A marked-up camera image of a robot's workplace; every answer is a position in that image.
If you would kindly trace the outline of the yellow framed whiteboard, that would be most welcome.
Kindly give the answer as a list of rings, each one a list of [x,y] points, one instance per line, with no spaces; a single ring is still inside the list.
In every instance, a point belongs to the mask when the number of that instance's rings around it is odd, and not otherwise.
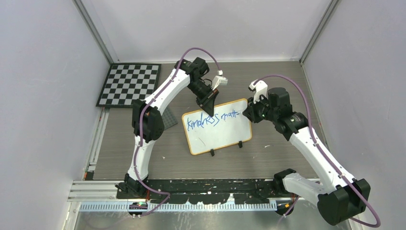
[[[251,122],[242,114],[247,105],[247,99],[238,99],[216,105],[213,116],[203,110],[183,114],[190,153],[198,155],[251,140]]]

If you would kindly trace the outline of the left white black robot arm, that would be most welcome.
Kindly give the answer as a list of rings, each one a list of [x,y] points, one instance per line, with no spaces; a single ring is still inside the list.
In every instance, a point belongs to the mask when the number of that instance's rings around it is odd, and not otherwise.
[[[214,102],[219,94],[217,89],[222,81],[223,71],[218,70],[212,84],[205,84],[203,76],[210,71],[202,58],[194,61],[181,59],[167,79],[146,99],[137,99],[133,103],[132,128],[134,129],[135,147],[130,168],[123,182],[116,185],[117,198],[144,198],[149,190],[148,166],[155,142],[164,132],[162,114],[170,102],[184,88],[196,96],[197,105],[209,116],[214,116]]]

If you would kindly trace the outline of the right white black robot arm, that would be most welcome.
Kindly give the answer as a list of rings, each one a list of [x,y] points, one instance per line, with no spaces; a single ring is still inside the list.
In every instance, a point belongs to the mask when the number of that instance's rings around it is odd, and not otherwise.
[[[273,177],[275,194],[282,197],[295,194],[306,199],[317,206],[330,225],[337,225],[364,212],[367,207],[365,200],[368,200],[371,190],[369,183],[365,179],[355,179],[332,157],[319,142],[305,115],[293,111],[286,89],[256,90],[250,86],[249,90],[254,95],[248,98],[247,108],[242,114],[253,123],[262,120],[272,122],[276,131],[300,151],[320,179],[317,184],[293,169],[286,169]]]

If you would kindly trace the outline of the grey studded baseplate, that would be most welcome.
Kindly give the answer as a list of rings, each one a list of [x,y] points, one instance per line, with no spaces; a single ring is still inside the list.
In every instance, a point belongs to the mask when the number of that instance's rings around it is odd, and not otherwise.
[[[164,110],[164,112],[162,113],[162,120],[163,120],[165,130],[178,124],[178,121],[177,121],[175,115],[173,114],[173,112],[171,111],[171,109],[169,107],[167,107]]]

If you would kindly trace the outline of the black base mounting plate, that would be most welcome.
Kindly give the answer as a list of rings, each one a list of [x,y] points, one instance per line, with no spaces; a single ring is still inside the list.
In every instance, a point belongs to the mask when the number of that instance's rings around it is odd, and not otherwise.
[[[196,205],[224,204],[234,199],[236,204],[266,204],[270,198],[286,198],[289,203],[297,198],[292,193],[277,190],[271,179],[147,179],[140,183],[128,179],[116,184],[118,199],[144,199],[153,204]]]

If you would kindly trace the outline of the black white checkerboard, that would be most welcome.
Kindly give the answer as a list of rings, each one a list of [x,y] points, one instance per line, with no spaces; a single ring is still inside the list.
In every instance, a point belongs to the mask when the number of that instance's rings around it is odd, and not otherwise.
[[[146,99],[158,88],[160,71],[161,64],[111,64],[96,106],[129,108],[135,100]]]

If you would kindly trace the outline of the aluminium frame rail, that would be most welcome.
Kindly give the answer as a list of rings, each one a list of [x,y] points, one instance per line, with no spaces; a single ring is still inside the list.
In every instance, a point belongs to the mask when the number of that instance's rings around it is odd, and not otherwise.
[[[68,195],[81,211],[153,212],[276,211],[287,208],[295,195],[280,195],[271,179],[147,180],[155,189],[137,195],[119,188],[120,181],[75,181]]]

